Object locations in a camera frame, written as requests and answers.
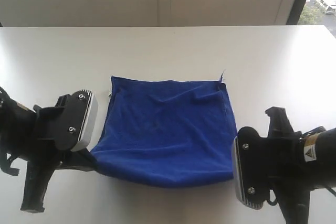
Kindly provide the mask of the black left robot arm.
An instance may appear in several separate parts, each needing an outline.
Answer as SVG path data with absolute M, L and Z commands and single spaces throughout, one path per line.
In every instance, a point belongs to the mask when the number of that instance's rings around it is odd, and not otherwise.
M 55 106 L 29 109 L 1 89 L 1 171 L 18 176 L 12 162 L 27 161 L 22 211 L 44 212 L 54 171 L 97 169 L 97 160 L 87 149 L 97 112 L 97 99 L 89 90 L 62 95 Z

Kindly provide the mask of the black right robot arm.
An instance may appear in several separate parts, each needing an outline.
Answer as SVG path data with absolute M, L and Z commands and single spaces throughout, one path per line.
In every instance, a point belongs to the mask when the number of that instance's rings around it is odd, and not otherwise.
M 280 107 L 270 107 L 266 152 L 266 177 L 286 223 L 307 223 L 311 191 L 325 188 L 335 194 L 335 129 L 323 126 L 294 131 Z

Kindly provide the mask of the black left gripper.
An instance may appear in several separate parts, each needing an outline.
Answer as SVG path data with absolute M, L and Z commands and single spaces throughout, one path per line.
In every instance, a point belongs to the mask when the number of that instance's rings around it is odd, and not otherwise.
M 21 211 L 45 211 L 44 198 L 55 169 L 96 170 L 96 159 L 87 149 L 61 151 L 55 146 L 53 129 L 69 96 L 60 96 L 54 106 L 36 105 L 32 110 L 10 99 L 10 162 L 28 161 Z

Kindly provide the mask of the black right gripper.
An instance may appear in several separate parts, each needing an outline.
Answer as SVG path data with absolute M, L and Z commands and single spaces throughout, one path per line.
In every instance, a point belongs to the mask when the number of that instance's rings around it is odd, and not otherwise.
M 308 171 L 303 167 L 303 149 L 312 130 L 295 131 L 285 108 L 272 106 L 265 114 L 270 122 L 267 137 L 260 139 L 259 198 L 278 203 L 286 224 L 307 224 L 311 187 L 308 186 Z

